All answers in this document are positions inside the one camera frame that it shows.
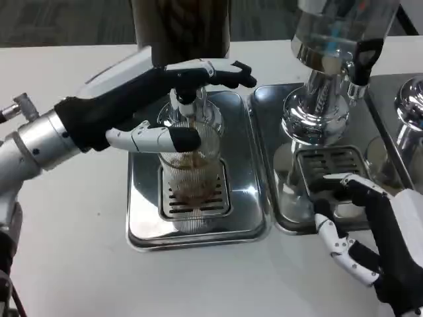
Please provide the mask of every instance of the gray carpet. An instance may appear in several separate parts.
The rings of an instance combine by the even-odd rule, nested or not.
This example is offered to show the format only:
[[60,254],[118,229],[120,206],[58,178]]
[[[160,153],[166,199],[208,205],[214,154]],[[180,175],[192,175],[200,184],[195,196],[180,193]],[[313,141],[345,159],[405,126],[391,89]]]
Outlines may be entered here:
[[[231,40],[290,39],[296,2],[232,0]],[[134,42],[129,0],[0,0],[0,47]]]

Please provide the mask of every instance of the drip tray grate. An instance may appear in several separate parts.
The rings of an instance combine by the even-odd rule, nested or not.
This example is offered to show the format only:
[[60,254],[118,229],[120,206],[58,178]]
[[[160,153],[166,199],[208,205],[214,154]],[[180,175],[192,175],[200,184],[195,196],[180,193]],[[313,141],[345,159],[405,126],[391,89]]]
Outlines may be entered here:
[[201,204],[191,206],[177,200],[159,167],[159,214],[166,221],[186,221],[225,217],[230,214],[231,201],[226,177],[226,166],[221,160],[213,195]]
[[369,178],[363,156],[353,146],[300,149],[296,157],[309,197],[311,182],[327,174],[354,173]]

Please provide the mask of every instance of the cable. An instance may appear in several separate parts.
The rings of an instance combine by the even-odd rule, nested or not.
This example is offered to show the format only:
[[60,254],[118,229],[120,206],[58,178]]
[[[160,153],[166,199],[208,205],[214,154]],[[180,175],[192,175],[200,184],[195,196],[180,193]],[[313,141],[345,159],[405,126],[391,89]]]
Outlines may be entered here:
[[18,292],[16,292],[15,286],[12,289],[12,298],[13,298],[13,301],[15,302],[16,309],[18,310],[19,316],[20,317],[28,317],[26,315],[24,306],[22,305],[22,302],[20,301],[20,298],[18,296]]

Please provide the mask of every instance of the table surface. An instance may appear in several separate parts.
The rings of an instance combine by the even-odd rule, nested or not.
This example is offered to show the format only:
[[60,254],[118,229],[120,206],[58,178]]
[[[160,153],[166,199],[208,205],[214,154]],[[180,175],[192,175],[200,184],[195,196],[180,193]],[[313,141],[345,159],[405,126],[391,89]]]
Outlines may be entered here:
[[[0,105],[27,92],[45,112],[135,50],[2,49]],[[422,50],[423,37],[388,38],[373,75],[423,72]],[[237,42],[230,57],[252,66],[259,85],[305,81],[310,72],[289,41]],[[1,138],[22,123],[1,125]],[[250,244],[135,251],[125,236],[127,159],[115,149],[91,151],[24,185],[13,281],[29,316],[392,316],[315,235],[274,227]],[[374,246],[369,232],[353,236]]]

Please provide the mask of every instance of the silver robotic arm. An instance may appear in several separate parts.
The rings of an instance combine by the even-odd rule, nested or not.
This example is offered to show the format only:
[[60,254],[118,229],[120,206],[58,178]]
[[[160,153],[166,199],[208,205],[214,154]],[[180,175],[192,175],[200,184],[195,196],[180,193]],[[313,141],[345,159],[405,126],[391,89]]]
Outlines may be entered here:
[[0,123],[20,113],[29,121],[0,142],[0,317],[8,316],[13,291],[9,274],[22,225],[17,195],[23,182],[91,149],[194,151],[201,139],[192,128],[142,122],[131,131],[120,131],[118,126],[172,88],[197,89],[208,84],[252,88],[256,80],[250,67],[228,59],[154,67],[151,48],[146,48],[96,75],[75,96],[63,99],[42,116],[25,94],[13,106],[0,110]]
[[[316,200],[315,222],[330,255],[364,285],[374,287],[381,302],[395,316],[423,312],[423,195],[403,190],[396,196],[355,174],[324,176],[312,185],[314,192],[331,192]],[[379,254],[336,226],[329,201],[348,197],[365,207]]]

